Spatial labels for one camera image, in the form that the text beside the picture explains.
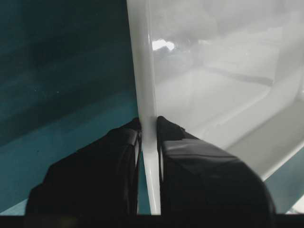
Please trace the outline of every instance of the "black rubber piece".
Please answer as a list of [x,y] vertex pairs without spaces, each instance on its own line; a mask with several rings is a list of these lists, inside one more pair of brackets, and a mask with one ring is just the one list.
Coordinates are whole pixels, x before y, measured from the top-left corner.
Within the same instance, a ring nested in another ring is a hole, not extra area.
[[139,156],[138,118],[51,165],[43,183],[31,191],[26,214],[136,215],[136,143]]
[[239,158],[162,116],[157,119],[157,139],[159,160],[163,158],[162,215],[219,214],[238,222],[242,218],[246,227],[274,225],[275,207],[267,188]]

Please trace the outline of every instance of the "teal surface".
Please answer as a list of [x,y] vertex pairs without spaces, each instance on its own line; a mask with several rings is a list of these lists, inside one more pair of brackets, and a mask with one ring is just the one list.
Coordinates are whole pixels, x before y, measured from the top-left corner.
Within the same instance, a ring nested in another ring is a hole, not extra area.
[[304,149],[265,181],[277,213],[286,213],[304,195],[303,161]]
[[150,215],[150,204],[147,189],[146,175],[144,171],[143,153],[139,160],[139,189],[138,189],[138,214]]
[[125,0],[2,0],[0,34],[1,212],[138,113]]

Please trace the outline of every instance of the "white molded plastic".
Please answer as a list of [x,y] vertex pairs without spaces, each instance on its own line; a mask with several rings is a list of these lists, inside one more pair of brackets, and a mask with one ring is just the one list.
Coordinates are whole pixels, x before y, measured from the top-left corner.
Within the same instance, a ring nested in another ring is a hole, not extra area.
[[304,1],[128,0],[143,156],[160,213],[159,115],[267,179],[304,145]]

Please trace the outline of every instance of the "white plastic panel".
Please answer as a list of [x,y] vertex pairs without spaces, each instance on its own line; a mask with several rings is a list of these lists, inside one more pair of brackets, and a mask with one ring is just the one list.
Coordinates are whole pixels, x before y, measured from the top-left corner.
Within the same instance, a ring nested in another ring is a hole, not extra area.
[[128,0],[151,211],[155,119],[239,156],[262,179],[304,140],[304,1]]

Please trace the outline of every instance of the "teal background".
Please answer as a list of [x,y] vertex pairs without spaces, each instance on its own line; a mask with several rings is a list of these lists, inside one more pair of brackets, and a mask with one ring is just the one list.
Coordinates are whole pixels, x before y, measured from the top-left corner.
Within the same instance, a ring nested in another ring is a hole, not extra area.
[[137,115],[125,0],[1,1],[0,212]]
[[286,213],[304,195],[303,161],[304,149],[265,181],[277,213]]

